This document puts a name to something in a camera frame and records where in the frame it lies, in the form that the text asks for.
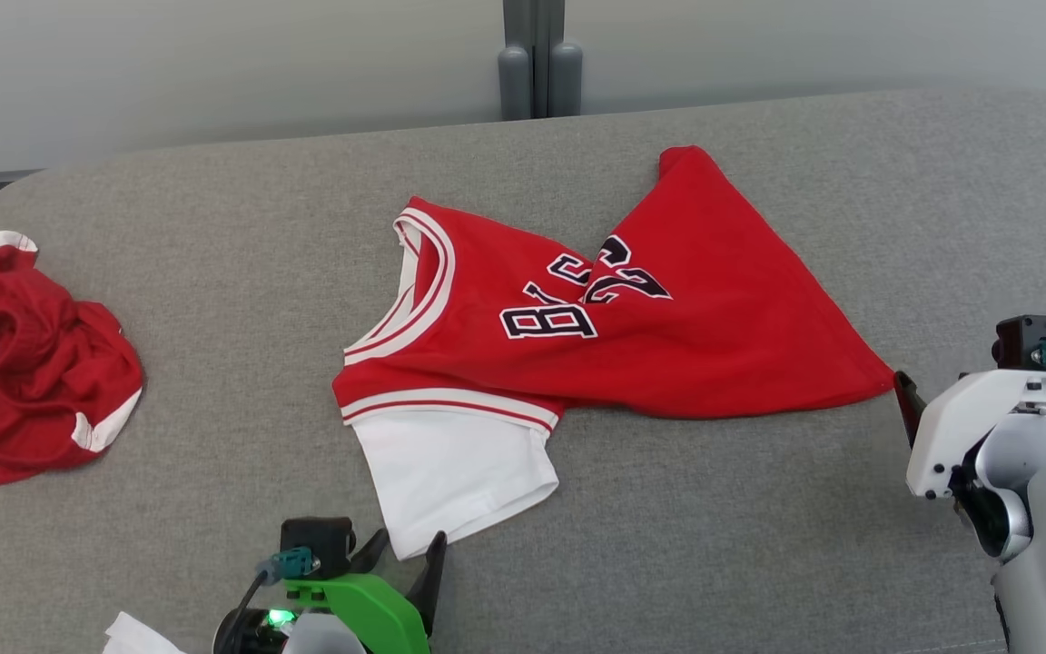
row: gray hinge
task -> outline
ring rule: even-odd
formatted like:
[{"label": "gray hinge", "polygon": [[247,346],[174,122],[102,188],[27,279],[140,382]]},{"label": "gray hinge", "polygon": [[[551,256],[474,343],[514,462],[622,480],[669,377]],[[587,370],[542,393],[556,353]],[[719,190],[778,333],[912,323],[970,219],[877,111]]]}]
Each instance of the gray hinge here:
[{"label": "gray hinge", "polygon": [[578,115],[584,50],[564,41],[564,0],[503,0],[503,120]]}]

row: green led light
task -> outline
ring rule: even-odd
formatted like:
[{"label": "green led light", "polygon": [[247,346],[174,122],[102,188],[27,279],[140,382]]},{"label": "green led light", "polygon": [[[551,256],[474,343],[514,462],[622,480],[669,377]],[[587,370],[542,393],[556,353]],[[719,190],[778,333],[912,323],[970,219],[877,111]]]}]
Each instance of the green led light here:
[{"label": "green led light", "polygon": [[275,629],[280,625],[298,619],[298,616],[293,611],[286,611],[286,609],[270,609],[269,616],[265,619],[269,622],[271,628]]}]

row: green plastic bracket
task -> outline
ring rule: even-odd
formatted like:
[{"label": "green plastic bracket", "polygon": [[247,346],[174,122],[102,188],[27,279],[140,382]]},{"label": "green plastic bracket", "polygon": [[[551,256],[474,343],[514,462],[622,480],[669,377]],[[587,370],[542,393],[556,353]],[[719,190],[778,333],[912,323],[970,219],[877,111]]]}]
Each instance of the green plastic bracket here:
[{"label": "green plastic bracket", "polygon": [[302,608],[328,609],[374,654],[430,654],[418,609],[377,574],[286,580],[286,590]]}]

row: white robotic arm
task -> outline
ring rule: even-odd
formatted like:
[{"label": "white robotic arm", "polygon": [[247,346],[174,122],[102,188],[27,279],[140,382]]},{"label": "white robotic arm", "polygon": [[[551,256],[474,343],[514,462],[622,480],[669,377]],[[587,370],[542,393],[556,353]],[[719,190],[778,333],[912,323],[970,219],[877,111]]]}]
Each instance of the white robotic arm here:
[{"label": "white robotic arm", "polygon": [[962,376],[930,404],[895,378],[912,456],[906,483],[954,497],[988,556],[1008,650],[1046,654],[1046,316],[996,329],[1000,367]]}]

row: gray table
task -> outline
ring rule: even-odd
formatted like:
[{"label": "gray table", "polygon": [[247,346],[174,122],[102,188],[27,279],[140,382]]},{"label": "gray table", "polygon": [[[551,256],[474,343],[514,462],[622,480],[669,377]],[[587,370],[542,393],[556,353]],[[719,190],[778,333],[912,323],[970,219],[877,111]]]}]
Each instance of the gray table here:
[{"label": "gray table", "polygon": [[[698,143],[927,397],[1046,312],[1046,95],[959,88],[162,150],[0,194],[111,307],[141,406],[98,464],[0,488],[0,654],[127,611],[203,654],[300,514],[381,525],[328,384],[395,289],[411,195],[593,251]],[[724,422],[573,410],[543,504],[452,546],[435,651],[1003,651],[992,564],[905,489],[892,396]],[[413,561],[383,564],[394,584]],[[277,601],[268,595],[259,601]]]}]

